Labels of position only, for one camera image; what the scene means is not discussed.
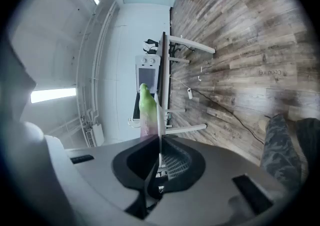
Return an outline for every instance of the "white desk leg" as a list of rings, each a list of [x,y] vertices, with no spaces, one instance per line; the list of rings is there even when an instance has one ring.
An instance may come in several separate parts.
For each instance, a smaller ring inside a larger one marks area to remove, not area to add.
[[[190,60],[186,60],[186,59],[179,59],[179,58],[174,58],[174,57],[169,57],[169,61],[180,62],[180,63],[186,63],[186,64],[189,64],[189,63],[190,63]]]
[[[177,127],[177,128],[166,129],[165,134],[170,135],[170,134],[185,133],[185,132],[197,131],[197,130],[206,129],[206,128],[207,128],[206,124]]]
[[[185,108],[179,108],[179,109],[165,109],[165,112],[186,112]]]
[[[204,44],[200,44],[200,43],[197,43],[197,42],[194,42],[194,41],[190,41],[190,40],[185,39],[185,38],[181,38],[181,37],[177,37],[177,36],[170,36],[170,35],[168,35],[168,38],[169,38],[169,40],[171,42],[174,42],[174,43],[179,43],[179,44],[183,44],[183,45],[190,46],[190,47],[193,47],[193,48],[197,48],[197,49],[206,51],[206,52],[211,53],[211,54],[215,54],[216,53],[216,50],[214,48],[211,48],[209,46],[206,46]]]

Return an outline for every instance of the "camouflage pants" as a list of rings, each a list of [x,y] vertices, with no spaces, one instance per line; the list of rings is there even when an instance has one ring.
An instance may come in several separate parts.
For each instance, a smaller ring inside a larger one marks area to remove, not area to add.
[[[297,121],[296,134],[310,171],[320,151],[320,121],[315,118]],[[267,125],[260,166],[288,191],[297,191],[301,185],[301,161],[281,114],[272,117]]]

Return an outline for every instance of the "wooden floor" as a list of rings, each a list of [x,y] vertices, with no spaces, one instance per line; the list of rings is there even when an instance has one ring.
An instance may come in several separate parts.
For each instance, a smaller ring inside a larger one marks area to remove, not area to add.
[[[173,63],[171,76],[233,113],[195,91],[190,100],[187,88],[172,79],[170,108],[187,109],[172,115],[172,125],[207,124],[179,136],[230,149],[259,165],[263,144],[233,115],[262,142],[263,115],[283,113],[290,127],[299,119],[320,119],[319,49],[297,0],[176,0],[171,17],[172,35],[216,49],[212,55],[183,48],[175,56],[190,64]]]

